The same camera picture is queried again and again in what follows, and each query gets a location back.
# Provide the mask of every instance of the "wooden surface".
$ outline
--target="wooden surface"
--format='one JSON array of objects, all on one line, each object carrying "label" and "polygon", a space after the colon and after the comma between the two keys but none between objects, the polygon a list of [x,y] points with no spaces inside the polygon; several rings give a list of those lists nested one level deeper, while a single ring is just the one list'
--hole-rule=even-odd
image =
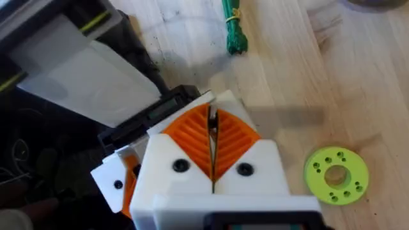
[{"label": "wooden surface", "polygon": [[242,0],[244,56],[226,54],[221,0],[112,0],[166,81],[243,100],[279,145],[293,194],[311,151],[338,144],[366,161],[360,201],[322,204],[336,229],[408,229],[409,5],[368,13],[327,0]]}]

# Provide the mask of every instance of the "black plastic frame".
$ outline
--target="black plastic frame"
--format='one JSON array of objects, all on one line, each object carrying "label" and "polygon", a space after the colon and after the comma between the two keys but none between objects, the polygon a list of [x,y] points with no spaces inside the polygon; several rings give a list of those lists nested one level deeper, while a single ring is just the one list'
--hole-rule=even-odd
[{"label": "black plastic frame", "polygon": [[[111,154],[144,136],[149,128],[182,109],[199,96],[200,92],[195,86],[178,86],[170,90],[169,93],[162,95],[159,101],[120,124],[117,128],[108,128],[98,135],[98,139],[105,152]],[[167,109],[155,119],[150,117],[151,112],[171,100],[176,102],[176,106]]]},{"label": "black plastic frame", "polygon": [[299,224],[305,230],[328,229],[316,211],[220,212],[204,219],[206,230],[226,230],[230,225],[246,224]]}]

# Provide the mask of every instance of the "orange ribbed part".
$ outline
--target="orange ribbed part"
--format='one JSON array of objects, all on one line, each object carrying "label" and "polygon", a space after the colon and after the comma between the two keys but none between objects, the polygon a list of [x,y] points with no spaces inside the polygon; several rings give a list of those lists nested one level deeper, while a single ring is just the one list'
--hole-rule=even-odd
[{"label": "orange ribbed part", "polygon": [[208,131],[209,103],[199,105],[177,118],[164,131],[196,165],[212,178],[212,154]]},{"label": "orange ribbed part", "polygon": [[240,118],[217,110],[218,128],[213,181],[223,174],[261,137]]}]

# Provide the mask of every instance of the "white block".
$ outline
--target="white block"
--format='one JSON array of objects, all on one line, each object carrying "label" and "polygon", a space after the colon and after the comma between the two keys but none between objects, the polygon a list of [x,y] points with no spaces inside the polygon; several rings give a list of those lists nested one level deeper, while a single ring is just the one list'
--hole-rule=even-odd
[{"label": "white block", "polygon": [[[173,171],[173,162],[185,159],[190,163],[186,172]],[[212,181],[167,135],[150,137],[130,212],[137,229],[155,229],[153,201],[156,195],[210,195]]]},{"label": "white block", "polygon": [[[237,166],[248,163],[254,174],[242,176]],[[224,195],[289,196],[286,175],[275,142],[257,141],[215,184],[215,193]]]}]

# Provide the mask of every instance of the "screw hole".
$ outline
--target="screw hole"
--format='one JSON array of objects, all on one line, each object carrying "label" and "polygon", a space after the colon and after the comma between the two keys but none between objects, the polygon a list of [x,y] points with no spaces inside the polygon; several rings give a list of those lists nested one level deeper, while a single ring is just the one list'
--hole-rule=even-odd
[{"label": "screw hole", "polygon": [[248,163],[241,163],[237,166],[237,173],[242,176],[251,176],[254,173],[254,168]]},{"label": "screw hole", "polygon": [[190,164],[185,159],[178,159],[173,162],[173,170],[177,173],[184,173],[188,171]]},{"label": "screw hole", "polygon": [[123,187],[122,181],[116,180],[116,181],[114,182],[114,187],[115,187],[116,189],[121,189],[121,188]]}]

